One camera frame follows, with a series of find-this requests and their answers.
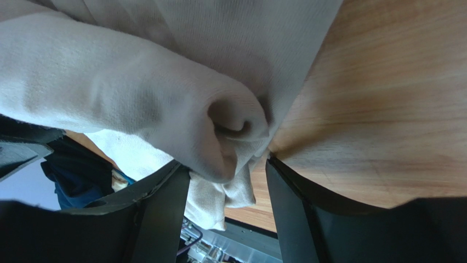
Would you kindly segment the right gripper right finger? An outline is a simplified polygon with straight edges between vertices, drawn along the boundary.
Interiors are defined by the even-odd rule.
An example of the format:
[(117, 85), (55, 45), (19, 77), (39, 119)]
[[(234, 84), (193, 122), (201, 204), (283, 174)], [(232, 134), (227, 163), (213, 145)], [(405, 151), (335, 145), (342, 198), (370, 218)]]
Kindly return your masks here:
[(466, 262), (466, 198), (391, 209), (347, 198), (279, 159), (266, 166), (284, 262)]

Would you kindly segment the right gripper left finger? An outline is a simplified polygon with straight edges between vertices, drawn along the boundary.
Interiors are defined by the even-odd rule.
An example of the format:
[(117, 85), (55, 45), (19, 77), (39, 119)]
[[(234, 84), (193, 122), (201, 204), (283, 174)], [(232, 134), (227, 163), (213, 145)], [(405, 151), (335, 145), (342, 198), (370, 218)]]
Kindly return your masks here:
[(175, 262), (189, 170), (172, 161), (82, 209), (1, 202), (1, 262)]

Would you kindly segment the beige t shirt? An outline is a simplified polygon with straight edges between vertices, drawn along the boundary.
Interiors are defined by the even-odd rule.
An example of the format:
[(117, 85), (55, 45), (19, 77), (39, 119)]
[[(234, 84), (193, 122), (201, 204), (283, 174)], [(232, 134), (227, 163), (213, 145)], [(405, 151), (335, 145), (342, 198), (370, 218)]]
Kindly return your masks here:
[(190, 168), (185, 216), (225, 229), (341, 1), (1, 1), (1, 115), (83, 133), (141, 180)]

